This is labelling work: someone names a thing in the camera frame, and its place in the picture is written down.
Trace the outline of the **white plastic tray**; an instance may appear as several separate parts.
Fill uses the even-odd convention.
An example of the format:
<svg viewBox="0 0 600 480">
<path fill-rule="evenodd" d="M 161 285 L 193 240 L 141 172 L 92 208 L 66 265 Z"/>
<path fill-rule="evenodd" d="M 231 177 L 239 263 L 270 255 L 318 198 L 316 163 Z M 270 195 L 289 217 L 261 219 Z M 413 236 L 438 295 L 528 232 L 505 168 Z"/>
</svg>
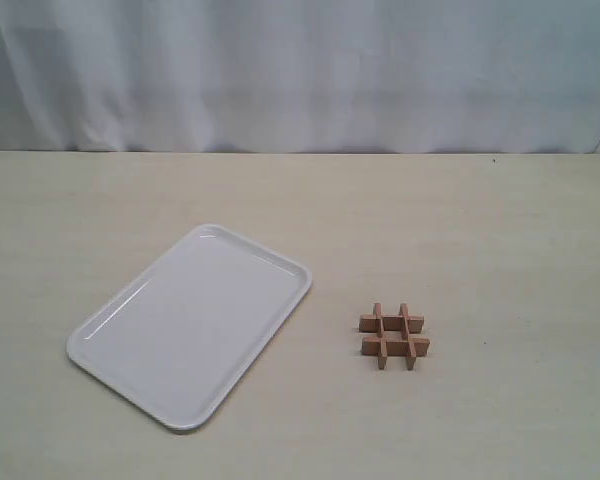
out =
<svg viewBox="0 0 600 480">
<path fill-rule="evenodd" d="M 311 285 L 300 263 L 220 225 L 199 225 L 71 333 L 66 353 L 164 427 L 194 430 Z"/>
</svg>

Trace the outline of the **white curtain backdrop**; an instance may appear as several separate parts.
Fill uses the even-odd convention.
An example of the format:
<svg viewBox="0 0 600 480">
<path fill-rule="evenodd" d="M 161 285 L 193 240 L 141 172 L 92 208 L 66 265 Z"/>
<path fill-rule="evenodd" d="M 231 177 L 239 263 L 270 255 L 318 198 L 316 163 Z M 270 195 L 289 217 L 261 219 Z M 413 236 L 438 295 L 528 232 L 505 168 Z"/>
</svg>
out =
<svg viewBox="0 0 600 480">
<path fill-rule="evenodd" d="M 600 1 L 0 1 L 0 150 L 600 153 Z"/>
</svg>

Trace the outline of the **wooden notched piece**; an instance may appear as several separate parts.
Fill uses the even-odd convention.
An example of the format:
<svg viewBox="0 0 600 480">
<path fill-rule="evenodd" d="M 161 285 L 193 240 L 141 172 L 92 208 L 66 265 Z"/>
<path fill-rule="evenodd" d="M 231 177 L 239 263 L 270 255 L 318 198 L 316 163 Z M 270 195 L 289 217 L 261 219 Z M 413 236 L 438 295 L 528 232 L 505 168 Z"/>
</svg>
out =
<svg viewBox="0 0 600 480">
<path fill-rule="evenodd" d="M 358 331 L 360 333 L 377 333 L 378 332 L 379 320 L 375 315 L 367 314 L 361 315 L 358 324 Z M 400 315 L 386 315 L 382 317 L 382 324 L 385 331 L 397 331 L 408 330 L 411 334 L 419 334 L 422 332 L 424 327 L 423 316 L 407 316 L 403 317 Z"/>
<path fill-rule="evenodd" d="M 412 357 L 409 342 L 404 339 L 389 338 L 386 339 L 388 357 Z M 430 341 L 427 338 L 415 337 L 412 339 L 415 350 L 415 357 L 424 357 L 427 355 Z M 378 338 L 377 336 L 366 336 L 362 338 L 361 354 L 364 356 L 377 356 Z"/>
<path fill-rule="evenodd" d="M 400 304 L 399 313 L 402 317 L 401 337 L 405 342 L 406 367 L 409 371 L 412 371 L 416 360 L 427 354 L 429 346 L 426 338 L 417 337 L 417 334 L 421 333 L 424 327 L 424 317 L 410 314 L 406 303 Z"/>
<path fill-rule="evenodd" d="M 388 353 L 384 329 L 384 317 L 380 303 L 375 303 L 373 305 L 373 315 L 375 316 L 376 320 L 376 335 L 378 338 L 377 363 L 378 368 L 380 370 L 384 370 L 388 359 Z"/>
</svg>

